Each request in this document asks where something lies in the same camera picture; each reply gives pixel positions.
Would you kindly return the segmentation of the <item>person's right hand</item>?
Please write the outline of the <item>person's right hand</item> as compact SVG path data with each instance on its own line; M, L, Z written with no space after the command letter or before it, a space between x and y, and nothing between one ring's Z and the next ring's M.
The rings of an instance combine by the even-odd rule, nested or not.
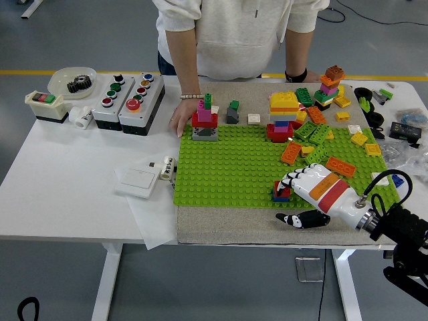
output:
M186 123L197 111L200 98L187 98L181 100L171 116L169 127L180 138L183 135Z

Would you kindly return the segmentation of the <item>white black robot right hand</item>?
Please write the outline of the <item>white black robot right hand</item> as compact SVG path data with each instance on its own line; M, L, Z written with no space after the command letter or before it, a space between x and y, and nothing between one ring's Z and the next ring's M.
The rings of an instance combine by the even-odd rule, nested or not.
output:
M323 165L313 163L284 175L276 193L287 188L315 207L297 215L278 213L276 218L288 225L298 229L323 227L331 218L339 217L356 230L372 229L375 214L366 196L359 197L346 181Z

